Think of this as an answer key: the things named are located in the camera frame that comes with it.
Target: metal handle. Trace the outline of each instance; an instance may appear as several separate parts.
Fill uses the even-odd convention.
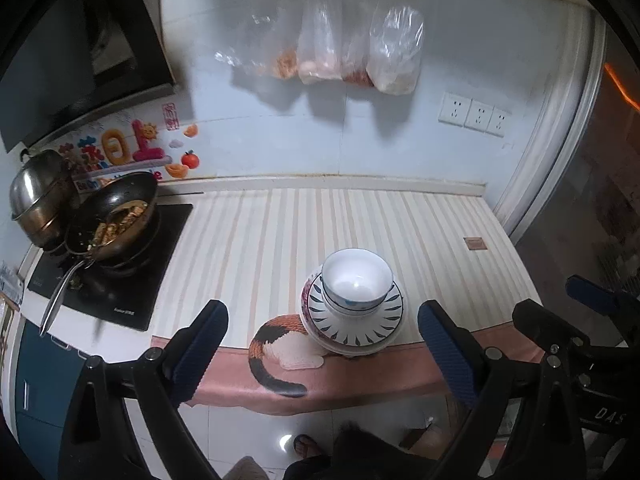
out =
[[[67,343],[65,343],[64,341],[60,341],[60,339],[58,339],[57,337],[53,337],[51,336],[51,342],[56,345],[59,346],[60,348],[62,348],[63,350],[69,350],[71,348],[71,345],[68,345]]]
[[[60,283],[58,283],[58,286],[56,287],[56,290],[53,291],[51,299],[49,300],[49,303],[47,303],[47,308],[42,316],[42,321],[40,322],[40,337],[44,337],[44,335],[49,331],[49,328],[51,328],[53,320],[56,319],[58,311],[60,310],[60,305],[62,305],[62,300],[65,297],[66,288],[74,273],[86,264],[86,260],[80,260],[66,272],[64,278],[62,278]]]
[[[29,411],[29,383],[24,381],[24,397],[22,399],[22,408],[25,412]]]

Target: cat illustration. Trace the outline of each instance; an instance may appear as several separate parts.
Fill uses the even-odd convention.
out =
[[[255,333],[249,345],[249,368],[268,390],[284,397],[304,397],[304,384],[289,383],[272,376],[264,367],[263,358],[276,361],[285,370],[302,370],[321,367],[322,356],[328,353],[308,336],[298,314],[288,314],[268,320]]]

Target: red apple sticker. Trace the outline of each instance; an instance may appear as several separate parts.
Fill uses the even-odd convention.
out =
[[[193,150],[189,150],[185,153],[180,162],[187,166],[190,170],[195,170],[200,165],[200,159],[193,153]]]

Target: metal bolt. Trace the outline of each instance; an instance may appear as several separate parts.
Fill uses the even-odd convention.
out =
[[[89,370],[93,370],[95,367],[100,366],[102,358],[99,355],[92,355],[86,360],[86,367]]]
[[[491,359],[491,361],[498,361],[502,359],[502,351],[495,346],[489,346],[489,348],[485,349],[484,355]]]
[[[547,357],[546,362],[549,363],[552,368],[559,368],[562,364],[560,362],[560,359],[558,359],[558,357],[556,357],[555,355],[550,355],[549,357]]]
[[[585,388],[591,384],[591,378],[587,374],[578,375],[578,382]]]
[[[155,361],[162,355],[162,349],[154,346],[145,352],[145,359],[147,361]]]

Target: blue gripper pad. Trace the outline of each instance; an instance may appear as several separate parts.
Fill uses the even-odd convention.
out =
[[[173,387],[169,398],[175,407],[193,397],[204,372],[225,336],[228,323],[229,316],[224,303],[210,300],[190,327],[185,329],[191,342],[171,374]]]
[[[444,313],[437,301],[431,300],[423,303],[418,311],[420,335],[427,343],[427,347],[453,395],[471,410],[478,400],[474,386],[473,368],[434,314],[431,308],[432,304],[435,304],[434,308],[438,308]]]
[[[603,316],[614,314],[618,310],[616,298],[612,292],[576,274],[567,278],[564,290],[570,298],[580,301]]]

